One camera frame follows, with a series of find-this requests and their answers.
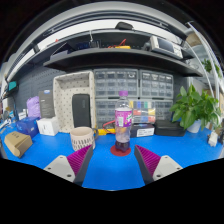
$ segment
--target table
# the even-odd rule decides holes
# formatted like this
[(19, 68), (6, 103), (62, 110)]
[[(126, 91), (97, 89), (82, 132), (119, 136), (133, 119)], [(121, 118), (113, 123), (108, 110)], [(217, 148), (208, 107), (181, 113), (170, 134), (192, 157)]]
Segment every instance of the table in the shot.
[[(70, 135), (58, 133), (56, 136), (37, 134), (33, 139), (33, 145), (19, 159), (15, 157), (4, 143), (5, 136), (16, 131), (15, 124), (1, 134), (3, 147), (9, 160), (34, 165), (44, 169), (59, 155), (72, 154), (73, 148)], [(134, 146), (145, 147), (159, 156), (169, 155), (180, 166), (188, 166), (216, 160), (222, 152), (222, 145), (217, 143), (211, 147), (207, 143), (207, 135), (211, 131), (205, 128), (197, 134), (186, 131), (184, 137), (148, 136), (131, 138), (131, 153), (124, 157), (118, 157), (110, 152), (115, 143), (115, 136), (108, 134), (96, 139), (96, 148), (89, 162), (83, 187), (100, 190), (123, 190), (143, 187), (144, 181), (141, 171), (134, 156)]]

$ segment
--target yellow object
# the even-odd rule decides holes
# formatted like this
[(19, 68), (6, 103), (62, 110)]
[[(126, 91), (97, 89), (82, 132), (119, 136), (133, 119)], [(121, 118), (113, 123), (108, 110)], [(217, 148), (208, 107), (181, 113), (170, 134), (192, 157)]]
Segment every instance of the yellow object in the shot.
[(129, 101), (129, 107), (133, 108), (133, 101)]
[[(107, 129), (107, 130), (112, 132), (112, 133), (116, 133), (115, 129)], [(106, 134), (108, 134), (108, 132), (105, 131), (104, 129), (98, 129), (98, 131), (99, 131), (99, 135), (106, 135)]]
[(155, 109), (148, 109), (148, 114), (155, 116)]
[(126, 131), (126, 127), (116, 127), (116, 131), (117, 131), (117, 133), (125, 133), (125, 131)]
[(130, 46), (117, 46), (117, 47), (115, 47), (115, 48), (131, 49), (131, 47), (130, 47)]

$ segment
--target plastic bin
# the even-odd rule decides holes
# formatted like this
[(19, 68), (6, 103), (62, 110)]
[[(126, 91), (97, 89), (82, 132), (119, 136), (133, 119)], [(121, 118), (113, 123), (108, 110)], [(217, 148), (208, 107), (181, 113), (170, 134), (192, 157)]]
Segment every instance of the plastic bin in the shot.
[(140, 98), (173, 99), (173, 76), (149, 70), (139, 70)]
[(156, 120), (170, 120), (172, 112), (169, 109), (173, 105), (172, 100), (154, 100), (156, 108)]
[(96, 99), (119, 98), (120, 90), (127, 90), (129, 97), (139, 97), (136, 69), (95, 69), (94, 77)]
[(103, 128), (103, 124), (115, 119), (115, 104), (117, 99), (96, 99), (97, 127)]
[(156, 119), (155, 103), (150, 100), (129, 100), (132, 107), (132, 123), (154, 123)]

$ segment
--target cardboard box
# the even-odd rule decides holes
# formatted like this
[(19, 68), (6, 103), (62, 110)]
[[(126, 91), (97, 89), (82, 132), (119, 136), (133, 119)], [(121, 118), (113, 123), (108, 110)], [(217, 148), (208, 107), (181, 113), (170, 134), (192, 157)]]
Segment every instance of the cardboard box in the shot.
[(33, 144), (29, 135), (24, 135), (17, 131), (6, 135), (4, 142), (12, 154), (19, 158), (21, 158), (26, 150)]
[(51, 135), (55, 136), (60, 127), (56, 117), (53, 118), (42, 118), (37, 121), (39, 132), (42, 135)]
[(189, 34), (186, 41), (191, 47), (201, 45), (201, 41), (195, 33)]
[(131, 138), (154, 135), (155, 127), (152, 124), (132, 124)]

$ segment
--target bottle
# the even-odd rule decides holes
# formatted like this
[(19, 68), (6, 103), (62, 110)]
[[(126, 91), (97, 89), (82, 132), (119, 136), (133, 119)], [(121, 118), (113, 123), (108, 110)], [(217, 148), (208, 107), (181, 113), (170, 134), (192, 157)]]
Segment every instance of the bottle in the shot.
[(132, 108), (127, 99), (128, 91), (119, 91), (120, 99), (115, 105), (115, 148), (125, 152), (130, 148), (130, 130), (132, 123)]

